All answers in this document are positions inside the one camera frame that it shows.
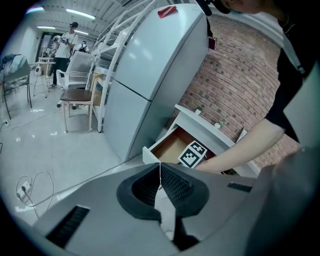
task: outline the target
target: person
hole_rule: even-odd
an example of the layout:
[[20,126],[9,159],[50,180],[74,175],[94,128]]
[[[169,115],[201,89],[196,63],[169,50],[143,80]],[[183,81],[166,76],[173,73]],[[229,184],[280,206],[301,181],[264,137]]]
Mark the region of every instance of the person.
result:
[[311,0],[212,0],[222,13],[272,15],[283,30],[283,45],[277,61],[280,85],[272,107],[263,120],[233,147],[204,161],[196,169],[220,173],[245,164],[274,146],[284,134],[299,142],[283,110],[298,92],[317,58],[317,10]]
[[59,40],[56,41],[56,53],[53,62],[55,64],[52,67],[53,71],[53,84],[50,85],[50,89],[57,87],[57,70],[65,72],[68,67],[68,60],[71,56],[71,51],[78,43],[78,35],[75,33],[78,27],[77,22],[73,22],[69,25],[70,31],[64,33]]

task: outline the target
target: floor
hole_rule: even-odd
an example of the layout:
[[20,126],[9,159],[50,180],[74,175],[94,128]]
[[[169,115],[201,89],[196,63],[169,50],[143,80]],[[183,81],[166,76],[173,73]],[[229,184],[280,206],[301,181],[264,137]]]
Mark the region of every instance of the floor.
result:
[[[44,77],[38,77],[37,85],[42,79],[45,82]],[[107,170],[102,175],[143,165],[143,161],[141,156],[137,156],[123,163],[112,151],[103,133],[98,133],[94,116],[93,130],[88,131],[89,118],[85,108],[71,110],[71,117],[67,117],[69,132],[64,133],[63,114],[56,107],[62,94],[60,88],[50,90],[45,98],[42,86],[36,86],[35,96],[32,95],[35,83],[33,75],[30,83],[32,109],[27,103],[26,86],[16,89],[7,97],[11,120],[4,102],[0,102],[0,122],[2,124],[5,119],[9,121],[9,125],[4,125],[0,131],[0,142],[3,143],[0,188],[9,211],[32,225],[37,220],[33,208],[26,207],[16,197],[16,185],[21,176],[33,178],[36,173],[46,171],[52,177],[56,193]],[[28,177],[23,177],[19,186],[28,180]],[[51,206],[73,190],[54,196]],[[45,173],[40,173],[34,183],[32,202],[36,204],[51,193],[50,179]],[[38,215],[44,213],[48,202],[36,207]]]

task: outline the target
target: refrigerator door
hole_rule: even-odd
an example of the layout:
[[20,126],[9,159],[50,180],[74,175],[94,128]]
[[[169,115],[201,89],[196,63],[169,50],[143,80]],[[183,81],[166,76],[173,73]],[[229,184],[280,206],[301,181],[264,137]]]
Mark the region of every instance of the refrigerator door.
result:
[[151,102],[113,80],[105,108],[103,132],[118,157],[125,161]]
[[196,4],[176,4],[176,7],[176,12],[164,18],[158,17],[163,7],[145,18],[115,72],[114,79],[148,100],[153,100],[180,48],[203,16]]

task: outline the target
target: wooden drawer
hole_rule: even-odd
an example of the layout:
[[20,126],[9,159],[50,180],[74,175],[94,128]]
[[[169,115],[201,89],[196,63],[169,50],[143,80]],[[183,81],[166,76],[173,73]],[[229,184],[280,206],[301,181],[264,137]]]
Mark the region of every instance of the wooden drawer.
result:
[[[159,139],[151,147],[143,147],[142,149],[142,160],[147,164],[152,163],[172,163],[178,164],[178,156],[185,150],[186,146],[193,141],[197,141],[192,135],[186,132],[181,127],[177,126],[174,129],[167,132],[161,139]],[[215,154],[210,151],[207,147],[206,159],[210,159]]]

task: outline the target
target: refrigerator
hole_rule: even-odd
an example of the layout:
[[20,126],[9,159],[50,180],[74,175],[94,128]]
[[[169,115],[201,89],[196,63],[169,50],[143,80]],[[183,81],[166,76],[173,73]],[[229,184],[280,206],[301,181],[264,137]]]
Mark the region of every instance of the refrigerator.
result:
[[172,116],[208,53],[206,17],[196,4],[154,9],[138,27],[115,71],[104,136],[123,161],[150,147]]

